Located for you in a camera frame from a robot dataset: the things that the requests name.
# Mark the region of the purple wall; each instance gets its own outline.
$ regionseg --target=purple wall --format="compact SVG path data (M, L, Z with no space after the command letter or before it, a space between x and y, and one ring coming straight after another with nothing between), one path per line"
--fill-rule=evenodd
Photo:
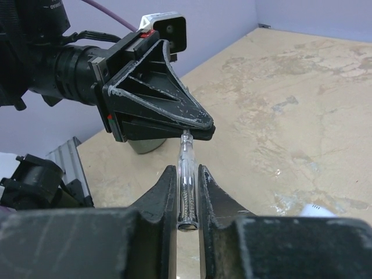
M277 30L372 42L372 0L257 0L259 23Z

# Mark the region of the red marking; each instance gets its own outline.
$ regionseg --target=red marking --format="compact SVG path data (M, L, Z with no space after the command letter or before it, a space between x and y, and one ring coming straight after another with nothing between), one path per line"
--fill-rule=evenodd
M150 31L148 31L146 33L142 33L141 34L141 38L147 38L147 37L149 37L154 32L155 32L155 30L154 29L151 29Z

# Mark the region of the marble surface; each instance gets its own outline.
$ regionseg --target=marble surface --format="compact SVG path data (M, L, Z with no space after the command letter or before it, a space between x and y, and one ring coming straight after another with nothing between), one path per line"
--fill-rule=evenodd
M213 116L199 163L259 215L306 203L372 224L372 44L256 29L185 77ZM177 163L178 139L147 155L104 131L79 148L97 206L128 206ZM197 234L178 234L177 275L199 278Z

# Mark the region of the cable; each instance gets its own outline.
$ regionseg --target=cable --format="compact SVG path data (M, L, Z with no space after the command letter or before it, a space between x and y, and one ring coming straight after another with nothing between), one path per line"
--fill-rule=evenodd
M81 39L88 39L88 40L102 41L102 42L114 42L114 43L117 43L120 41L120 38L115 35L96 32L96 31L83 31L80 33L75 32L69 35L68 37L61 37L59 41L59 45L71 44Z
M132 24L130 24L129 22L127 22L125 19L121 18L120 16L118 16L114 12L111 12L108 8L106 8L106 7L102 6L101 4L95 2L94 0L82 0L82 1L91 5L91 6L93 6L93 7L95 7L96 9L98 9L101 12L107 14L108 16L112 17L117 22L119 22L120 24L127 27L130 31L132 31L132 32L137 31L137 28L135 28Z

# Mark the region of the purple cable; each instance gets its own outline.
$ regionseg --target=purple cable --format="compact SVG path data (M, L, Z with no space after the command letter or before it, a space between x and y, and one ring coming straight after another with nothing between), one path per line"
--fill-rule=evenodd
M127 27L130 31L132 31L132 32L136 32L137 31L137 28L135 28L132 24L130 24L129 22L127 22L125 19L121 18L117 14L111 12L108 8L105 8L101 4L95 2L94 0L82 0L82 1L85 2L85 3L87 3L87 4L89 4L89 5L91 5L91 6L93 6L93 7L95 7L95 8L97 8L101 12L107 14L108 16L112 17L117 22L119 22L122 25L124 25L125 27Z

